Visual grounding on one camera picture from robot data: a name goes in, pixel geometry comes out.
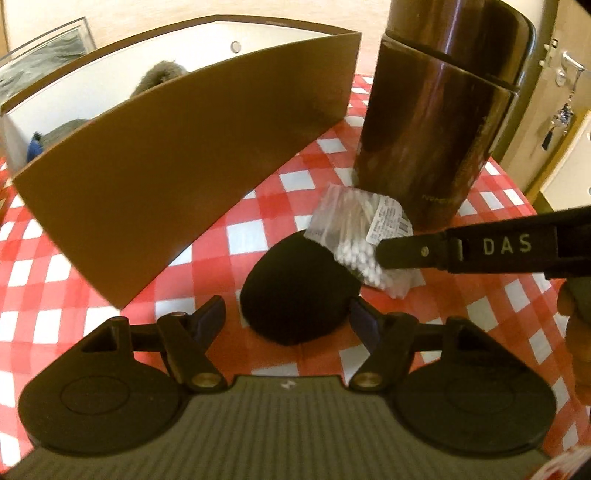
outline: hand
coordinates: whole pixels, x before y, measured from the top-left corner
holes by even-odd
[[[591,405],[591,326],[582,321],[577,305],[564,283],[558,294],[558,312],[570,317],[566,326],[566,348],[573,355],[575,393],[584,405]]]

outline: white label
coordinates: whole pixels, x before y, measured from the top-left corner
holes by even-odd
[[[413,227],[408,219],[402,216],[400,204],[390,197],[381,197],[365,241],[375,246],[384,238],[412,234]]]

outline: metallic container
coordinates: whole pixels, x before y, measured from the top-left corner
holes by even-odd
[[[417,231],[466,198],[523,77],[535,29],[501,0],[392,0],[355,170]]]

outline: brass screw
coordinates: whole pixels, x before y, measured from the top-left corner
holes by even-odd
[[[353,383],[361,388],[375,388],[382,383],[382,376],[374,372],[363,372],[353,377]]]
[[[197,374],[191,379],[193,385],[200,388],[217,387],[221,381],[222,377],[220,375],[208,372]]]

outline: plastic bag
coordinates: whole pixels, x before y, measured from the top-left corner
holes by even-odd
[[[413,227],[396,200],[331,184],[304,236],[328,248],[363,283],[395,299],[404,298],[418,283],[418,270],[384,270],[374,250],[384,238],[412,234]]]

